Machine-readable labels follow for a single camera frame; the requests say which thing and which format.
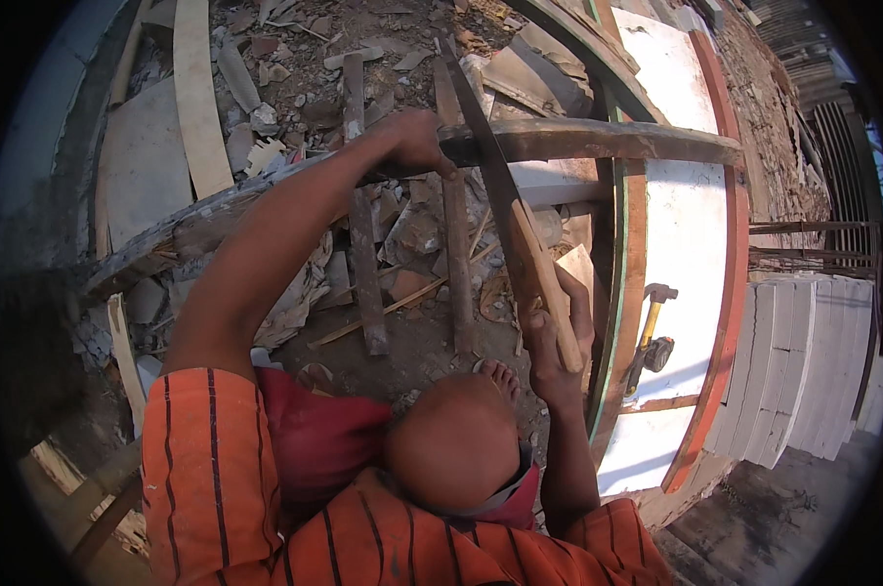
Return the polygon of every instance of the white board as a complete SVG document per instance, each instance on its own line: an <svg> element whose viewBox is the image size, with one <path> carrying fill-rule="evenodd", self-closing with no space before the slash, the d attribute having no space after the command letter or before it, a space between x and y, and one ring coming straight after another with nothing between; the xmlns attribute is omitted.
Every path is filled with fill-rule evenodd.
<svg viewBox="0 0 883 586"><path fill-rule="evenodd" d="M174 78L153 85L109 115L96 189L106 205L114 251L194 203Z"/></svg>
<svg viewBox="0 0 883 586"><path fill-rule="evenodd" d="M717 133L715 111L688 35L658 21L613 9L637 80L673 126ZM628 404L696 395L702 388L725 285L728 237L725 176L720 165L647 160L645 285L679 290L667 301L654 337L675 340L658 373L644 370ZM641 323L650 301L644 300ZM598 470L603 495L660 486L694 407L620 416Z"/></svg>

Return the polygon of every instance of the toe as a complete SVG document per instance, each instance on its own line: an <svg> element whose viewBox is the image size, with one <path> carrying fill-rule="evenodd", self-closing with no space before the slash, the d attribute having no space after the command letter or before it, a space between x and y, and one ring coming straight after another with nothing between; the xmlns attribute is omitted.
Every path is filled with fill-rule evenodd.
<svg viewBox="0 0 883 586"><path fill-rule="evenodd" d="M493 378L494 370L497 369L497 361L491 360L490 358L484 358L484 361L481 363L481 371L480 373L483 376L488 376Z"/></svg>

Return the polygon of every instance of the wooden post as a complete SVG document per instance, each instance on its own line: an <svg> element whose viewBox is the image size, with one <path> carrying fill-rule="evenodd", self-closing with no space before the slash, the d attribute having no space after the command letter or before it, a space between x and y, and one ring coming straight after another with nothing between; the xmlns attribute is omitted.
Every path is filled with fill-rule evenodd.
<svg viewBox="0 0 883 586"><path fill-rule="evenodd" d="M344 96L347 100L344 141L348 143L364 132L364 60L359 54L344 57ZM377 251L373 245L368 190L354 190L348 218L357 277L357 305L360 306L360 320L364 323L366 349L371 356L380 356L389 354L389 338L377 282Z"/></svg>
<svg viewBox="0 0 883 586"><path fill-rule="evenodd" d="M458 97L441 59L435 60L435 103L441 123L459 123ZM467 355L474 350L474 307L471 295L471 274L468 270L468 207L464 199L464 176L461 170L453 181L441 182L444 203L445 248L448 277L451 279L452 317L455 325L455 353Z"/></svg>

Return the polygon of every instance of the hammer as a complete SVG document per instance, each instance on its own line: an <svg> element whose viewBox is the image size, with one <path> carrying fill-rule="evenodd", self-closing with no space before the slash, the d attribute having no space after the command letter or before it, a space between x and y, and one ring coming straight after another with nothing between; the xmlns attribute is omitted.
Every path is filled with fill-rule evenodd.
<svg viewBox="0 0 883 586"><path fill-rule="evenodd" d="M650 311L647 312L647 322L643 324L643 333L640 335L640 344L636 347L634 360L624 374L627 380L627 388L623 394L625 397L630 397L636 392L636 385L640 382L640 372L644 368L659 372L666 366L675 345L671 337L659 337L653 341L650 338L653 337L653 331L656 329L656 318L660 315L660 308L669 299L678 297L679 291L667 285L652 283L643 289L643 295L650 296Z"/></svg>

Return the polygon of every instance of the rubble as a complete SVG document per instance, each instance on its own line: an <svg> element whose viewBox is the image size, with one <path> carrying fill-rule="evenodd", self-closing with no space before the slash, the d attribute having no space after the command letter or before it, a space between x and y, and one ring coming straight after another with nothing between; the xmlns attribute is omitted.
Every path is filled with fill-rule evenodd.
<svg viewBox="0 0 883 586"><path fill-rule="evenodd" d="M275 108L262 102L260 107L249 112L249 124L260 136L272 136L278 133L278 114Z"/></svg>

